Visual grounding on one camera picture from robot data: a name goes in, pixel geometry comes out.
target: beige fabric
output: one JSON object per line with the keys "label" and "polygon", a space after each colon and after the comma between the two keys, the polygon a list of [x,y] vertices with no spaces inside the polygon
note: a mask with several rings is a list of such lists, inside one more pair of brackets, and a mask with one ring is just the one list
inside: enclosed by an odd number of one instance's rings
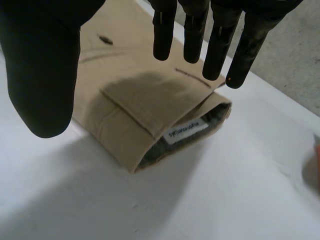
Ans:
{"label": "beige fabric", "polygon": [[134,0],[107,0],[80,34],[73,117],[130,172],[172,126],[226,104],[207,136],[229,115],[230,101],[213,93],[225,79],[202,78],[202,62],[185,62],[178,41],[167,61],[154,59],[152,18]]}

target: orange object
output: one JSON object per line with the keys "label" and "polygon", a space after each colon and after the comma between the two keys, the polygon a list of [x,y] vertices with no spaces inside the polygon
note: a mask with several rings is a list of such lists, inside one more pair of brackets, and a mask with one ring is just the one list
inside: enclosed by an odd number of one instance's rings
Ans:
{"label": "orange object", "polygon": [[317,145],[315,147],[316,155],[317,155],[317,162],[318,162],[318,186],[319,186],[319,192],[320,192],[320,145]]}

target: white table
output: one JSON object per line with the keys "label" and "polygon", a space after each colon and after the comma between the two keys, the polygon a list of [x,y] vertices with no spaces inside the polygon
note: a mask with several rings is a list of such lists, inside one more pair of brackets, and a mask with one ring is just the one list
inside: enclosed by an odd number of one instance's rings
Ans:
{"label": "white table", "polygon": [[[174,34],[183,41],[180,25]],[[218,92],[233,101],[221,130],[131,175],[74,122],[33,136],[1,59],[0,240],[319,240],[320,200],[302,171],[320,118],[252,73]]]}

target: gray lining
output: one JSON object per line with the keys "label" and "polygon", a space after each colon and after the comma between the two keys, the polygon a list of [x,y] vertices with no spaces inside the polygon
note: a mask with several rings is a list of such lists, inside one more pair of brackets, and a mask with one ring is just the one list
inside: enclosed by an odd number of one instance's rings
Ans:
{"label": "gray lining", "polygon": [[204,120],[209,125],[209,127],[172,145],[168,144],[167,141],[163,137],[161,137],[159,141],[154,144],[143,156],[141,162],[138,165],[138,169],[143,169],[150,165],[153,165],[159,162],[163,157],[183,148],[186,145],[190,145],[196,142],[202,136],[210,133],[224,119],[230,106],[230,103],[222,103],[216,106],[214,109],[201,117],[202,120]]}

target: white label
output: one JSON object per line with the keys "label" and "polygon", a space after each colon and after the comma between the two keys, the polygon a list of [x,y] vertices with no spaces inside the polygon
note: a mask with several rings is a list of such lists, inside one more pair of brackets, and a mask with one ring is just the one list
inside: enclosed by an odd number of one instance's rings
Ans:
{"label": "white label", "polygon": [[190,121],[186,124],[170,128],[164,135],[164,139],[168,144],[172,145],[176,142],[186,139],[193,134],[206,129],[209,125],[201,118]]}

